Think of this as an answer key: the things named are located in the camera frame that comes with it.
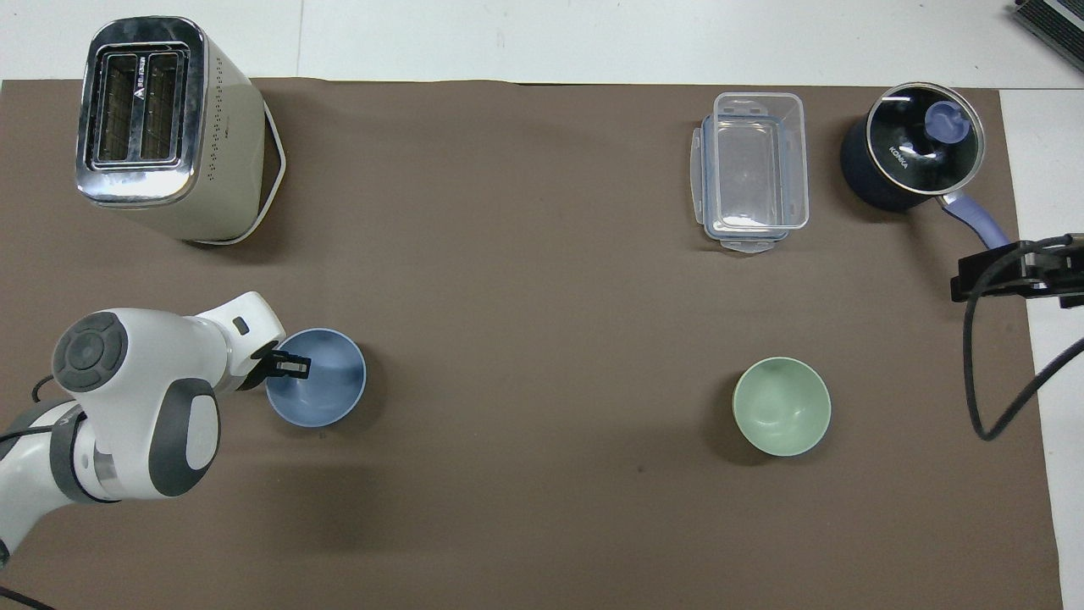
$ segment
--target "toaster logo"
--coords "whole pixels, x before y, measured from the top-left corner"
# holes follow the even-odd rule
[[[146,78],[146,56],[144,55],[139,59],[139,72],[136,75],[134,95],[141,100],[146,95],[146,87],[143,86],[143,81],[145,78]]]

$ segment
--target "toaster slot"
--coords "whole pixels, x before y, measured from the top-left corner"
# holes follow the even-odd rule
[[[98,158],[128,158],[128,142],[132,122],[132,91],[139,60],[133,54],[113,54],[105,59],[105,87],[101,98],[101,130]]]
[[[147,62],[146,100],[143,105],[143,134],[140,158],[169,160],[176,156],[175,132],[183,86],[177,53],[155,53]]]

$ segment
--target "brown mat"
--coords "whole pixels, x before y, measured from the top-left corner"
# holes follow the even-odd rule
[[[1037,408],[991,444],[967,419],[949,278],[978,239],[933,204],[864,206],[838,169],[879,89],[788,89],[812,220],[739,257],[696,224],[687,164],[715,94],[747,88],[258,85],[289,172],[253,237],[201,248],[76,192],[77,82],[3,83],[0,420],[82,315],[246,289],[291,332],[353,337],[362,404],[309,431],[227,399],[192,493],[49,516],[7,586],[65,608],[1060,606]],[[997,94],[965,94],[990,137],[970,192],[1016,234]],[[1030,377],[1023,301],[984,302],[977,334],[992,417]],[[834,400],[798,458],[730,414],[771,355]]]

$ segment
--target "plastic food container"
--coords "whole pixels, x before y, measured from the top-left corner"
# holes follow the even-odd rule
[[[771,249],[809,221],[805,118],[790,93],[723,93],[693,131],[696,220],[724,247]]]

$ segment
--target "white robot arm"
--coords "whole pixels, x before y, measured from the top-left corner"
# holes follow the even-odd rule
[[[41,403],[0,442],[0,568],[46,514],[73,503],[179,496],[218,451],[217,398],[309,362],[274,352],[285,337],[248,291],[190,317],[106,310],[56,345],[53,376],[72,400]]]

